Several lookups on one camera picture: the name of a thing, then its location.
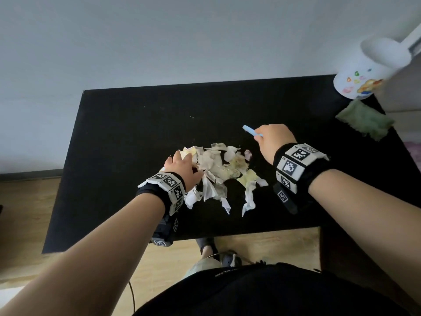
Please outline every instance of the light wood floor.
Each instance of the light wood floor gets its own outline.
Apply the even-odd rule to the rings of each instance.
[[[0,289],[24,286],[60,255],[41,254],[59,183],[58,178],[0,183],[0,204],[4,206],[0,215]],[[251,261],[320,269],[318,228],[225,236],[217,238],[216,245]],[[150,244],[131,279],[136,308],[180,280],[199,259],[194,240],[178,241],[169,248]],[[113,315],[131,315],[132,311],[127,287]]]

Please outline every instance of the baseboard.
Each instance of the baseboard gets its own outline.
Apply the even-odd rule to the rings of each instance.
[[[0,174],[0,181],[37,180],[63,175],[63,169]]]

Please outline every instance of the wristband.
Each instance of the wristband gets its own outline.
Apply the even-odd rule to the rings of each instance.
[[[329,157],[308,144],[288,143],[274,157],[276,179],[294,194],[307,194],[311,182],[332,168]]]
[[[166,214],[170,216],[173,216],[184,203],[186,185],[177,173],[159,172],[138,187],[136,195],[151,193],[158,196],[164,202]]]

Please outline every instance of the black tabletop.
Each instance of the black tabletop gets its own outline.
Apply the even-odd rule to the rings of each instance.
[[[65,251],[117,212],[177,149],[215,142],[249,149],[250,168],[269,186],[254,191],[256,208],[241,217],[244,187],[227,181],[231,213],[213,199],[182,208],[177,240],[328,224],[316,204],[297,215],[281,205],[271,187],[274,168],[244,124],[285,123],[338,169],[420,206],[421,174],[394,129],[375,142],[334,118],[350,100],[333,88],[333,77],[84,91],[43,253]],[[373,96],[364,102],[381,111]]]

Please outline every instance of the pile of paper scraps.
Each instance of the pile of paper scraps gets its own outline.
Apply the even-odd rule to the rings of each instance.
[[[267,182],[257,176],[255,171],[248,169],[252,154],[247,149],[244,155],[241,154],[239,148],[234,146],[226,146],[224,143],[213,143],[210,148],[193,146],[184,148],[181,151],[182,158],[188,153],[192,154],[193,165],[199,170],[204,170],[202,182],[203,191],[200,192],[195,186],[184,196],[184,202],[189,209],[193,208],[193,204],[203,199],[209,198],[220,200],[222,206],[227,213],[231,207],[227,201],[228,190],[224,185],[226,180],[237,179],[245,187],[245,201],[243,206],[243,216],[248,210],[256,207],[253,201],[253,190],[256,183],[259,186],[267,186]]]

